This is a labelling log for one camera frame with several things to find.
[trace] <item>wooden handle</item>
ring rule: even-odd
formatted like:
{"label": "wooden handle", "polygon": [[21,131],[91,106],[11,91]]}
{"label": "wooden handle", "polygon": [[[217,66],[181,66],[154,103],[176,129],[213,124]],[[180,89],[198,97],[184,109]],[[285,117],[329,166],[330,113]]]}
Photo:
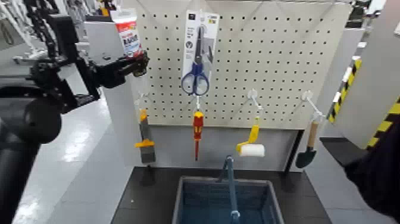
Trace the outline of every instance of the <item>wooden handle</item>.
{"label": "wooden handle", "polygon": [[318,122],[313,121],[311,123],[310,137],[308,138],[308,143],[307,143],[308,147],[311,147],[311,148],[314,147],[315,136],[317,135],[317,128],[318,128]]}

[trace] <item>scissors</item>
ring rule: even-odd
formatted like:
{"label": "scissors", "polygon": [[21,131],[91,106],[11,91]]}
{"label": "scissors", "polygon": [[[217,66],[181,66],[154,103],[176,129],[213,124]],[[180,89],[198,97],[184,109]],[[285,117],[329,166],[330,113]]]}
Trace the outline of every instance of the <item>scissors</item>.
{"label": "scissors", "polygon": [[204,74],[204,65],[201,55],[202,32],[203,28],[200,27],[197,36],[195,60],[192,64],[192,70],[183,77],[181,82],[183,91],[189,95],[195,94],[201,96],[207,93],[210,88],[208,78]]}

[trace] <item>white paint roller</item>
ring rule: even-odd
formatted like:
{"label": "white paint roller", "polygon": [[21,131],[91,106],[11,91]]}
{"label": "white paint roller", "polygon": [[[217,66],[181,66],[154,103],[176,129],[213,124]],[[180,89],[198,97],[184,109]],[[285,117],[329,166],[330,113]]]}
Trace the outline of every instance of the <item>white paint roller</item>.
{"label": "white paint roller", "polygon": [[261,144],[246,144],[242,146],[242,149],[239,153],[241,157],[244,156],[253,156],[253,157],[264,157],[265,156],[265,148]]}

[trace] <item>product package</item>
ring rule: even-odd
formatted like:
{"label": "product package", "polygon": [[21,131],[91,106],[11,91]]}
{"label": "product package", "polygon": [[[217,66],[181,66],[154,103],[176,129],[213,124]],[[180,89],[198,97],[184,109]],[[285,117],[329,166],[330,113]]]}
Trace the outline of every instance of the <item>product package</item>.
{"label": "product package", "polygon": [[181,85],[189,95],[204,95],[210,88],[219,19],[214,13],[186,11]]}
{"label": "product package", "polygon": [[124,52],[128,57],[137,57],[143,54],[139,31],[136,25],[138,19],[134,8],[110,11],[111,18],[117,26]]}

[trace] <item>blue scissors handle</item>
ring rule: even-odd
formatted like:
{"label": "blue scissors handle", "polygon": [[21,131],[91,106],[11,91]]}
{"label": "blue scissors handle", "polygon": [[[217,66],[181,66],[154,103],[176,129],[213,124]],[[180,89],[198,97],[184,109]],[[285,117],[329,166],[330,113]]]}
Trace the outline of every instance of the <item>blue scissors handle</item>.
{"label": "blue scissors handle", "polygon": [[[205,82],[205,85],[200,87],[199,81]],[[192,70],[183,77],[181,86],[183,91],[189,95],[195,94],[201,96],[206,94],[210,88],[210,83],[208,78],[204,75],[203,64],[193,63]]]}

